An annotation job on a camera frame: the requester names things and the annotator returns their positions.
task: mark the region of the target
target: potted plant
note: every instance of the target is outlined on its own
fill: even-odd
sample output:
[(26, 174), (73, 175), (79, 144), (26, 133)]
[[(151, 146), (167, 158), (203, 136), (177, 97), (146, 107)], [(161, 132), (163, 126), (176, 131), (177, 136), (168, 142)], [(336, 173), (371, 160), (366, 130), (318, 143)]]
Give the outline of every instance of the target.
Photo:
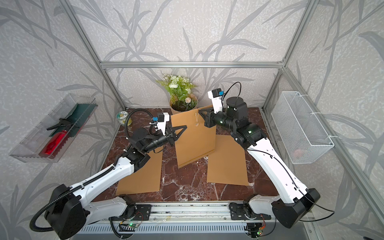
[(189, 111), (197, 106), (197, 98), (191, 93), (196, 86), (189, 82), (189, 78), (165, 74), (163, 81), (157, 81), (169, 92), (169, 106), (172, 114)]

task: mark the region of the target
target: red water bottle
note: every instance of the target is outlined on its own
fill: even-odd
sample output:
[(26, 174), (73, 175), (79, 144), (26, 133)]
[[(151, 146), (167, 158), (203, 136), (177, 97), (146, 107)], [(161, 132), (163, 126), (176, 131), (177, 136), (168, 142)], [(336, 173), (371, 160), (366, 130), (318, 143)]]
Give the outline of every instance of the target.
[(40, 157), (54, 158), (63, 147), (64, 143), (68, 140), (67, 133), (72, 127), (72, 122), (66, 119), (60, 118), (60, 122), (58, 124), (47, 128), (47, 130), (52, 130), (61, 126), (65, 126), (65, 128), (61, 132), (56, 133), (51, 140), (49, 140), (49, 142), (39, 153)]

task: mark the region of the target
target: red marble tabletop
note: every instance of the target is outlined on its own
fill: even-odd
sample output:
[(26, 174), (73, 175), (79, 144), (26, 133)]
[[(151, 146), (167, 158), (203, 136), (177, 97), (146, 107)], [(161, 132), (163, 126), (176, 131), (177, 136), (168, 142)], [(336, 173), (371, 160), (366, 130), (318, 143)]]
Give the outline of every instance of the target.
[[(158, 112), (168, 112), (170, 109), (148, 109), (154, 116)], [(262, 116), (258, 108), (248, 108), (249, 121), (258, 124), (267, 133)], [(144, 112), (137, 112), (132, 116), (132, 125), (129, 129), (149, 126), (149, 116)], [(229, 131), (217, 127), (216, 134), (229, 135)], [(116, 156), (120, 155), (128, 140), (125, 139), (123, 127), (112, 144), (103, 168), (111, 165)], [(218, 184), (207, 182), (208, 160), (200, 159), (180, 169), (177, 168), (175, 147), (166, 144), (163, 151), (163, 162), (161, 169), (160, 191), (129, 195), (135, 202), (162, 202), (162, 201), (217, 201), (217, 200), (245, 200), (253, 194), (276, 196), (275, 186), (260, 167), (257, 161), (247, 152), (247, 173), (249, 186), (230, 184)], [(94, 202), (112, 199), (118, 183), (98, 195)]]

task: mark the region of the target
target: leaf pattern wallpaper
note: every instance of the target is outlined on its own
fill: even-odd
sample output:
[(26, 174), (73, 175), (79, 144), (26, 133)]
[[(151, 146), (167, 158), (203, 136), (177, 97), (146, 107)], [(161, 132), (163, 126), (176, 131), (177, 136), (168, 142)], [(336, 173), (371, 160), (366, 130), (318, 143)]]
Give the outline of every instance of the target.
[[(333, 0), (319, 4), (288, 62), (299, 83), (337, 132), (363, 172), (384, 196), (384, 1)], [(282, 155), (284, 145), (270, 116), (282, 78), (266, 108)], [(296, 175), (336, 209), (318, 222), (325, 239), (384, 239), (384, 229), (333, 151), (312, 164), (292, 165)], [(316, 218), (328, 213), (313, 209)]]
[[(71, 0), (102, 61), (281, 61), (307, 1)], [(240, 81), (241, 97), (262, 106), (276, 69), (108, 69), (125, 104), (167, 107), (156, 80), (190, 78), (199, 106), (207, 92)]]
[[(58, 2), (0, 2), (0, 239), (55, 239), (29, 230), (52, 190), (93, 175), (114, 139), (120, 106)], [(9, 152), (67, 94), (92, 96), (98, 108), (58, 163), (23, 163)], [(39, 220), (38, 224), (47, 223)]]

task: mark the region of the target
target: green cloth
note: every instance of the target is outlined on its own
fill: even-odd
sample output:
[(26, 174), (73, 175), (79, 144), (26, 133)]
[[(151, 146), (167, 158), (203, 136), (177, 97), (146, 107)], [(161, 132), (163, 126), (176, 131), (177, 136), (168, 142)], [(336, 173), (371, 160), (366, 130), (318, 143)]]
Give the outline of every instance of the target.
[[(88, 120), (90, 115), (92, 114), (93, 110), (96, 108), (96, 104), (89, 104), (89, 103), (78, 103), (76, 106), (70, 111), (70, 113), (65, 117), (68, 121), (71, 121), (72, 123), (76, 124), (72, 128), (72, 130), (69, 132), (68, 137), (74, 137), (76, 136), (77, 132), (80, 130), (80, 128), (85, 124), (85, 122)], [(58, 127), (51, 135), (55, 135), (58, 132), (61, 132), (65, 126)]]

